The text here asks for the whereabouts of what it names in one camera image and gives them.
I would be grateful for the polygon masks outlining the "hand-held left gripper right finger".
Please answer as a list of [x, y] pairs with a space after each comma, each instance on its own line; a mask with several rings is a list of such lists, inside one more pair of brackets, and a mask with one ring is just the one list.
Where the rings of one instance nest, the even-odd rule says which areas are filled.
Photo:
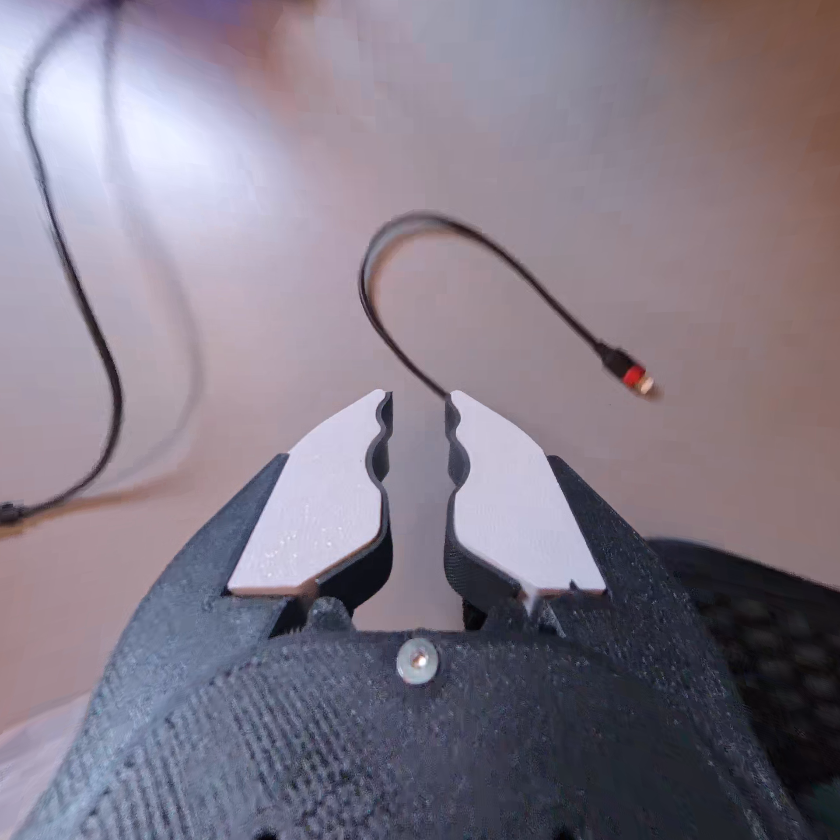
[[444, 572], [466, 631], [506, 606], [561, 634], [559, 615], [607, 610], [607, 583], [543, 449], [462, 391], [445, 398]]

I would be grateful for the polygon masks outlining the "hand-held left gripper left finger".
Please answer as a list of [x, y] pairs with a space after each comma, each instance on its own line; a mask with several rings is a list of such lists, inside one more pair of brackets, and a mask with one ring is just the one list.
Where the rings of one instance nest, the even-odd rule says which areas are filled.
[[226, 589], [354, 612], [383, 588], [393, 546], [384, 479], [392, 393], [373, 390], [299, 440], [231, 573]]

